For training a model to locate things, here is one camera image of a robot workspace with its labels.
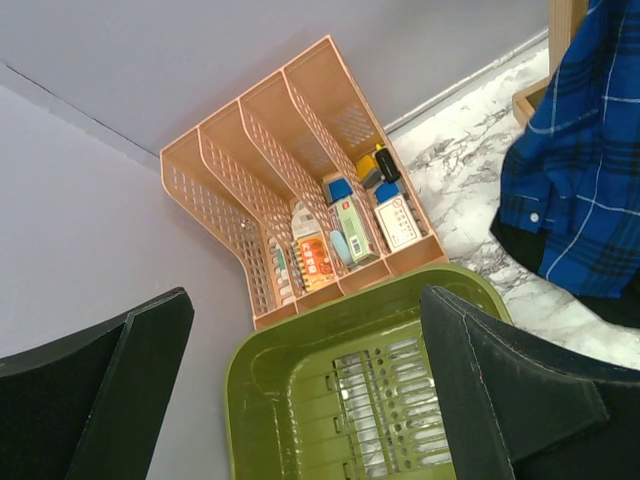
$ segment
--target plaid fabric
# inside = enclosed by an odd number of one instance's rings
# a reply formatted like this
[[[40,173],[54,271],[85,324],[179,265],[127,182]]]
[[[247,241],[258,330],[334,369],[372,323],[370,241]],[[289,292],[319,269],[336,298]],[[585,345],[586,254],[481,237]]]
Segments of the plaid fabric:
[[[640,0],[590,1],[501,189],[503,223],[548,232],[540,275],[620,296],[640,267]]]

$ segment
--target organizer compartment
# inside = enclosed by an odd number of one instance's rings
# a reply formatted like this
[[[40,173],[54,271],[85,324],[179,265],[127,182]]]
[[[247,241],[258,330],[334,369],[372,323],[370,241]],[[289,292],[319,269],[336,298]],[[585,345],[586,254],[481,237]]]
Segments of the organizer compartment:
[[[384,144],[396,160],[423,238],[390,253],[371,191],[355,163]],[[326,37],[161,152],[164,187],[242,263],[254,325],[262,328],[431,262],[446,262],[398,155],[333,40]],[[323,180],[349,182],[380,258],[349,271],[336,254]],[[315,218],[335,281],[306,292],[291,217],[301,201]],[[281,272],[275,246],[284,255]]]

